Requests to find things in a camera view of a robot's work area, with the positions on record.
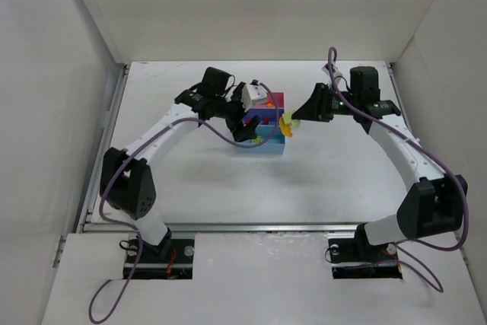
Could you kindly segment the light green duplo brick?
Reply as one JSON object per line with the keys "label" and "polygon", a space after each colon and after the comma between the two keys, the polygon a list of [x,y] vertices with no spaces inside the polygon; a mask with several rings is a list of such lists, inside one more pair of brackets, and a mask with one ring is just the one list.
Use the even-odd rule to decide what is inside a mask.
{"label": "light green duplo brick", "polygon": [[301,121],[299,119],[293,118],[293,113],[293,111],[288,111],[283,113],[281,116],[282,123],[291,129],[298,128],[301,124]]}
{"label": "light green duplo brick", "polygon": [[255,139],[252,140],[252,143],[256,145],[259,144],[262,140],[263,138],[261,136],[257,136]]}

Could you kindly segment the yellow duplo brick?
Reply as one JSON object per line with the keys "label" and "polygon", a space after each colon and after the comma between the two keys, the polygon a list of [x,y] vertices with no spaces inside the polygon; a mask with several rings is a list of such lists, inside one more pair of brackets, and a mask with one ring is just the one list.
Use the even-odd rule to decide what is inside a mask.
{"label": "yellow duplo brick", "polygon": [[283,118],[281,118],[279,120],[279,128],[280,128],[281,133],[283,134],[283,136],[285,136],[285,137],[292,137],[293,136],[293,132],[292,132],[291,126],[288,125],[288,124],[286,124]]}

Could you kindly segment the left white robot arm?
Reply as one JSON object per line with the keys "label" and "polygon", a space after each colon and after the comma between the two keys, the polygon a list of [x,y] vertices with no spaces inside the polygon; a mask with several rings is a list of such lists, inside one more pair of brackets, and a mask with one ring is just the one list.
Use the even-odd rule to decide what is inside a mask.
{"label": "left white robot arm", "polygon": [[109,148],[100,176],[102,202],[123,215],[121,224],[138,232],[142,246],[159,259],[170,249],[171,232],[156,206],[154,167],[185,136],[208,120],[225,121],[237,144],[256,138],[258,118],[243,119],[251,107],[264,103],[268,91],[258,82],[228,87],[231,75],[208,67],[202,80],[175,97],[170,109],[145,134],[125,148]]}

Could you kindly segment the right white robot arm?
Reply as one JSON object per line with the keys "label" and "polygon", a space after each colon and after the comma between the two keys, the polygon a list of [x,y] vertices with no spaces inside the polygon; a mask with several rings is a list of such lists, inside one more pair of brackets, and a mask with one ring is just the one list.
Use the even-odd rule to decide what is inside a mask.
{"label": "right white robot arm", "polygon": [[447,171],[415,140],[397,105],[381,100],[379,75],[372,66],[351,69],[349,86],[335,81],[315,85],[292,120],[329,122],[352,116],[386,153],[402,177],[407,194],[396,213],[360,224],[352,239],[337,239],[334,263],[378,262],[388,246],[456,231],[464,226],[466,181]]}

